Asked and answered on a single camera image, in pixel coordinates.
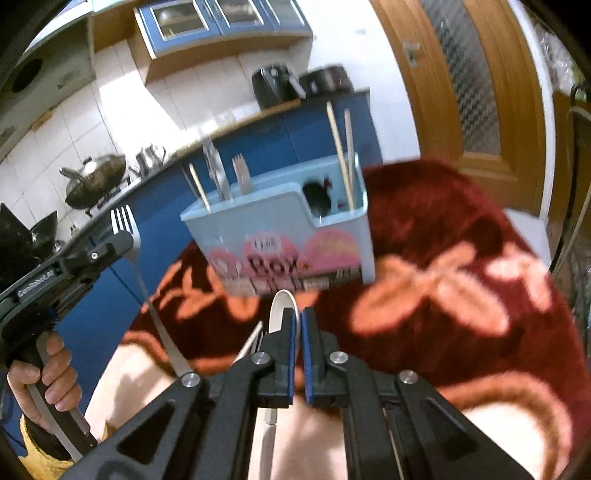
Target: blue gripper pad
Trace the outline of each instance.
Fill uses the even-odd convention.
[[[306,381],[306,403],[312,405],[314,400],[314,389],[312,379],[312,355],[310,352],[310,337],[308,332],[308,321],[306,320],[306,311],[302,311],[301,320],[301,345],[304,357],[304,379]]]
[[[295,390],[295,382],[294,382],[294,374],[296,370],[296,311],[294,310],[293,314],[291,315],[291,322],[290,322],[290,362],[287,366],[287,388],[288,388],[288,395],[290,405],[294,402],[294,390]]]

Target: kettle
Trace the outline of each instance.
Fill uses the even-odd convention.
[[[252,74],[252,88],[261,110],[298,98],[306,99],[298,77],[284,63],[258,69]]]
[[[159,170],[164,165],[165,158],[166,149],[164,147],[150,145],[149,147],[142,148],[135,156],[139,168],[129,167],[129,169],[144,178],[151,172]]]

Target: tiled wall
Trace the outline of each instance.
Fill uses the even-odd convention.
[[[169,151],[219,126],[259,111],[250,76],[262,64],[287,63],[297,73],[345,65],[355,88],[369,87],[384,158],[418,155],[406,89],[388,40],[368,0],[299,0],[314,40],[289,50],[228,57],[175,73],[145,87],[126,42],[96,54],[96,81],[59,105],[0,164],[0,202],[29,228],[56,210],[58,238],[82,227],[84,212],[64,202],[67,179],[59,167],[118,152],[135,162],[142,146]]]

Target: black cuff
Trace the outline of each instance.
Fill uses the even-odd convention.
[[[33,423],[26,415],[25,426],[27,427],[31,440],[35,442],[40,450],[57,460],[72,460],[72,457],[66,448],[60,443],[55,435],[52,435],[36,423]]]

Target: yellow sleeve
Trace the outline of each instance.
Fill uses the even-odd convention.
[[[73,465],[71,460],[57,460],[41,451],[29,435],[25,417],[21,417],[21,433],[27,448],[27,456],[21,457],[21,462],[35,480],[57,480]]]

